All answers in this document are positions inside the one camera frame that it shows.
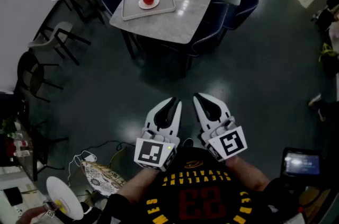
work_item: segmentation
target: shoe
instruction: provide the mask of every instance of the shoe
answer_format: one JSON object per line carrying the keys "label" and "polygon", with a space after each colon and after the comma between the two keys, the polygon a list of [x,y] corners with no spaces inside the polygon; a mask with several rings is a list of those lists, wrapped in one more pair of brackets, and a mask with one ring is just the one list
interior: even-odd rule
{"label": "shoe", "polygon": [[320,121],[321,121],[321,122],[324,122],[324,121],[326,120],[326,118],[323,117],[323,115],[321,114],[320,109],[318,109],[318,115],[319,115],[319,117],[320,117]]}
{"label": "shoe", "polygon": [[182,147],[183,147],[183,148],[193,147],[193,145],[194,145],[193,139],[192,139],[192,138],[187,138],[187,139],[184,141]]}
{"label": "shoe", "polygon": [[309,101],[308,106],[312,106],[315,102],[319,102],[322,99],[322,95],[319,93],[312,100]]}

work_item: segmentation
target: white wall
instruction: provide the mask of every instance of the white wall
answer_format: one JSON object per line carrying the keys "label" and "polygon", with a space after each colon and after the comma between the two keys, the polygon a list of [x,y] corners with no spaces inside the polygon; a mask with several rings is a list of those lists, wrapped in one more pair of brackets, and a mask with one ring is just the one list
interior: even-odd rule
{"label": "white wall", "polygon": [[0,0],[0,91],[13,91],[17,63],[54,6],[51,0]]}

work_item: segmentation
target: screen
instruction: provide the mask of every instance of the screen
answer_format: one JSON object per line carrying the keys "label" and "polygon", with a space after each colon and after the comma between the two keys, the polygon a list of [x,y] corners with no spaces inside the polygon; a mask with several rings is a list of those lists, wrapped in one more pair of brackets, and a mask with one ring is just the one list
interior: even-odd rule
{"label": "screen", "polygon": [[285,157],[285,169],[287,173],[319,175],[319,156],[287,153]]}

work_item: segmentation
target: navy blue chair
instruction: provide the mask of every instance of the navy blue chair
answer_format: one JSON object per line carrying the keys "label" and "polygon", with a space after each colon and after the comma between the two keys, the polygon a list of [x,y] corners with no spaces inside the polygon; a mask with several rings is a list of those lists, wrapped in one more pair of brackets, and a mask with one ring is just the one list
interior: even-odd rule
{"label": "navy blue chair", "polygon": [[223,24],[228,12],[228,4],[211,3],[205,15],[212,16],[208,21],[201,21],[192,40],[188,44],[160,42],[161,45],[183,54],[182,76],[186,77],[187,71],[192,66],[192,58],[198,57],[216,46],[218,35],[223,30]]}
{"label": "navy blue chair", "polygon": [[[258,6],[259,0],[240,0],[240,5],[238,6],[231,4],[231,3],[226,3],[223,0],[212,0],[209,7],[211,7],[215,3],[228,4],[227,15],[224,20],[224,24],[222,25],[224,30],[218,41],[218,45],[220,45],[227,30],[236,30],[256,9],[256,7]],[[204,16],[204,19],[208,21],[209,19],[212,19],[213,17],[214,17],[213,14],[207,13]]]}
{"label": "navy blue chair", "polygon": [[[122,0],[102,0],[103,5],[107,9],[106,15],[107,15],[108,19],[111,18],[111,16],[113,15],[114,11],[119,6],[121,1]],[[130,53],[131,58],[134,60],[135,59],[135,55],[133,53],[133,48],[132,48],[131,42],[129,40],[129,36],[131,37],[131,39],[133,40],[134,44],[136,45],[136,47],[138,49],[140,49],[140,46],[139,46],[138,42],[136,41],[136,39],[134,38],[134,36],[131,33],[128,33],[125,30],[121,30],[121,32],[122,32],[122,36],[123,36],[123,38],[125,40],[128,52]]]}

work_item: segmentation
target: forearm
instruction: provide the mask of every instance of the forearm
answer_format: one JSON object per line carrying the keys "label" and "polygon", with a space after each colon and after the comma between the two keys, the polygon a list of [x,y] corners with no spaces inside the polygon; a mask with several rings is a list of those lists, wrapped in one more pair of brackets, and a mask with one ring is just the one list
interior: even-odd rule
{"label": "forearm", "polygon": [[124,196],[130,204],[137,204],[145,194],[147,188],[157,177],[159,171],[144,168],[129,180],[117,193]]}
{"label": "forearm", "polygon": [[226,160],[226,166],[234,175],[252,191],[264,191],[270,180],[255,166],[238,156]]}
{"label": "forearm", "polygon": [[24,214],[22,214],[21,218],[16,222],[16,224],[29,224],[33,218],[36,218],[42,213],[46,213],[44,206],[28,209]]}

